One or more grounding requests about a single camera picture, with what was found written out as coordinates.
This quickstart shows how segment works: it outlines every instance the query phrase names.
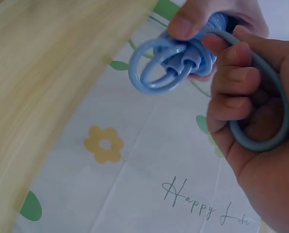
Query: yellow flower print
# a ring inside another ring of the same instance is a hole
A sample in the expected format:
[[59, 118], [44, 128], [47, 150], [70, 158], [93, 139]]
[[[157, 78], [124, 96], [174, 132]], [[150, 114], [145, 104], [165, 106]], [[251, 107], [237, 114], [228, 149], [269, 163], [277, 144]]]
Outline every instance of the yellow flower print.
[[[111, 147], [109, 149], [102, 148], [100, 146], [102, 140], [108, 140]], [[118, 163], [121, 160], [120, 150], [123, 148], [124, 142], [114, 128], [101, 130], [98, 126], [93, 126], [90, 128], [89, 138], [84, 141], [84, 146], [94, 154], [98, 163], [104, 164], [107, 161]]]

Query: finger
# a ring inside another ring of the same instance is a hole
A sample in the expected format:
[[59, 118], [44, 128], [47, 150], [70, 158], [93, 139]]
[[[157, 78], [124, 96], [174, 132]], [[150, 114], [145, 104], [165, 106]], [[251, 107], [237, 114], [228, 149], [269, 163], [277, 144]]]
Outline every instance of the finger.
[[253, 67], [223, 67], [212, 81], [212, 96], [225, 95], [251, 95], [260, 85], [260, 72]]
[[221, 37], [210, 33], [203, 36], [202, 44], [216, 56], [229, 47]]
[[187, 0], [170, 21], [168, 33], [177, 40], [192, 39], [214, 13], [212, 1]]
[[253, 107], [248, 97], [214, 96], [208, 106], [208, 131], [221, 130], [229, 120], [242, 120], [250, 115]]
[[283, 112], [281, 99], [271, 98], [254, 112], [244, 132], [258, 142], [271, 139], [280, 129]]
[[237, 43], [218, 54], [217, 68], [223, 66], [247, 67], [252, 63], [249, 45], [245, 42]]
[[233, 35], [248, 43], [251, 50], [270, 63], [276, 71], [280, 71], [281, 64], [289, 55], [289, 41], [261, 38], [250, 34], [241, 25], [235, 27]]

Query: green leaf print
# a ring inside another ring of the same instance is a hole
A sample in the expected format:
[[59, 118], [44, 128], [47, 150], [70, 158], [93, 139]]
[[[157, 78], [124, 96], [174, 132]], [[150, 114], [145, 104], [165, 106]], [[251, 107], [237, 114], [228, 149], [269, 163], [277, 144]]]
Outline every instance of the green leaf print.
[[42, 216], [41, 204], [37, 196], [29, 191], [22, 209], [19, 212], [24, 218], [30, 221], [38, 221]]
[[196, 117], [196, 123], [198, 127], [205, 133], [209, 134], [208, 129], [207, 129], [207, 120], [206, 117], [204, 116], [197, 116]]
[[159, 0], [153, 12], [171, 21], [179, 9], [180, 7], [170, 0]]
[[222, 152], [219, 150], [219, 148], [217, 147], [217, 144], [214, 142], [210, 133], [208, 132], [206, 117], [197, 116], [196, 117], [196, 123], [197, 123], [198, 127], [201, 129], [201, 131], [203, 131], [204, 133], [206, 133], [208, 135], [208, 141], [210, 144], [212, 144], [214, 146], [214, 152], [215, 152], [216, 156], [218, 158], [223, 158], [224, 156], [223, 156]]
[[129, 65], [121, 61], [112, 61], [110, 66], [116, 70], [128, 70]]
[[222, 152], [219, 150], [219, 148], [218, 148], [217, 146], [215, 146], [214, 152], [216, 153], [216, 155], [217, 155], [219, 158], [224, 158], [224, 155], [222, 154]]

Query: green stem print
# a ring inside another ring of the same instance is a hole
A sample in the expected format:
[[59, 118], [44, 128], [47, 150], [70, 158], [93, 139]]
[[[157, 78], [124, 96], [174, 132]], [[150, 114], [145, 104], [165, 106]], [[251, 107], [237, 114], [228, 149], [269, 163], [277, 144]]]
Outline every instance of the green stem print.
[[208, 98], [211, 98], [210, 94], [208, 94], [206, 91], [202, 90], [195, 82], [190, 80], [190, 83], [192, 83], [192, 85], [195, 86], [196, 89], [199, 90], [203, 95], [207, 96]]
[[219, 148], [217, 147], [216, 143], [212, 139], [210, 133], [208, 132], [206, 117], [197, 116], [196, 117], [196, 123], [197, 123], [197, 126], [200, 128], [200, 130], [208, 135], [208, 141], [214, 146], [214, 152], [215, 152], [216, 156], [218, 158], [223, 158], [224, 156], [223, 156], [222, 152], [219, 150]]
[[29, 191], [19, 213], [30, 221], [40, 220], [42, 216], [41, 204], [37, 196], [32, 191]]
[[[129, 43], [129, 45], [131, 46], [131, 48], [133, 49], [133, 50], [137, 50], [137, 46], [135, 45], [135, 43], [130, 39], [130, 40], [128, 40], [128, 43]], [[152, 54], [150, 54], [150, 53], [148, 53], [148, 52], [145, 52], [144, 54], [143, 54], [143, 56], [145, 57], [145, 58], [147, 58], [147, 59], [152, 59], [153, 58], [153, 55]]]

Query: blue plastic toy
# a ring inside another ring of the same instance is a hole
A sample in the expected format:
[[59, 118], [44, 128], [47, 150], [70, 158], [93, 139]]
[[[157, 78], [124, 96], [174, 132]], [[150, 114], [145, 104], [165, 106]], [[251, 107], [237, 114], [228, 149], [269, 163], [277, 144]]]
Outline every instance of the blue plastic toy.
[[[130, 82], [138, 91], [153, 95], [173, 90], [190, 74], [208, 76], [216, 57], [202, 45], [201, 38], [204, 34], [213, 33], [223, 38], [230, 46], [240, 42], [230, 32], [227, 32], [229, 24], [233, 23], [230, 22], [230, 19], [222, 13], [213, 14], [201, 32], [190, 41], [174, 40], [167, 31], [164, 31], [157, 39], [140, 45], [129, 62]], [[137, 74], [138, 62], [141, 56], [151, 48], [153, 48], [154, 57], [145, 66], [139, 77]], [[253, 64], [273, 80], [280, 92], [284, 103], [283, 123], [279, 132], [272, 139], [264, 142], [256, 142], [248, 138], [242, 132], [238, 121], [229, 121], [229, 126], [234, 137], [242, 146], [252, 151], [262, 152], [274, 149], [288, 137], [289, 103], [276, 71], [257, 54], [253, 53], [252, 59]], [[156, 66], [162, 66], [166, 74], [156, 81], [150, 81], [150, 74]]]

